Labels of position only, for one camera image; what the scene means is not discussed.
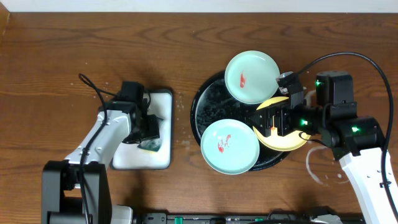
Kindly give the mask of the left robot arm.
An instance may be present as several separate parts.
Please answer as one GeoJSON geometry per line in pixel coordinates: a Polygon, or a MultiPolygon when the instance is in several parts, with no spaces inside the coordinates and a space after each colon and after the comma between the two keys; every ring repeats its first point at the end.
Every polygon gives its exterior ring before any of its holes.
{"type": "Polygon", "coordinates": [[[42,171],[42,223],[133,223],[133,209],[111,202],[107,168],[122,142],[159,138],[159,122],[146,104],[103,103],[95,125],[62,161],[42,171]]]}

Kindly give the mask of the green sponge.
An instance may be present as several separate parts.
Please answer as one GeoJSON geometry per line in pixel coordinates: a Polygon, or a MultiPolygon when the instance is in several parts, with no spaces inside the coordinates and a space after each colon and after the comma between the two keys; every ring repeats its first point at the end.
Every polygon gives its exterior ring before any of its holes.
{"type": "Polygon", "coordinates": [[[138,144],[137,148],[146,151],[157,152],[159,151],[161,146],[162,146],[162,140],[161,138],[158,138],[158,139],[142,141],[141,143],[138,144]]]}

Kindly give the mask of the yellow plate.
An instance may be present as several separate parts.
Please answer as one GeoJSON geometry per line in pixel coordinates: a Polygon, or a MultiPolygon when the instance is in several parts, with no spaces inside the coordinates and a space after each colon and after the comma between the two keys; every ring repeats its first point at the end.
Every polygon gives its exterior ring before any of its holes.
{"type": "Polygon", "coordinates": [[[253,130],[262,145],[275,151],[286,152],[300,148],[310,139],[309,134],[299,136],[300,131],[295,128],[307,128],[311,124],[312,122],[306,117],[289,116],[286,113],[281,114],[280,118],[273,116],[273,127],[269,137],[265,137],[255,126],[253,130]]]}

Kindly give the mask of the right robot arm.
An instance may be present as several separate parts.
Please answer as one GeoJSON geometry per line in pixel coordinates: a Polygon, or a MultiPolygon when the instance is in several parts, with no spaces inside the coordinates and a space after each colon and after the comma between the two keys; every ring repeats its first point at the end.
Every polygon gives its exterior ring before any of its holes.
{"type": "Polygon", "coordinates": [[[246,113],[246,122],[265,138],[273,130],[283,137],[294,131],[319,134],[353,186],[366,223],[396,223],[391,203],[397,201],[397,183],[389,154],[382,151],[387,138],[375,118],[357,115],[352,76],[342,71],[318,73],[315,107],[306,105],[293,73],[281,74],[277,82],[287,98],[267,100],[265,107],[246,113]]]}

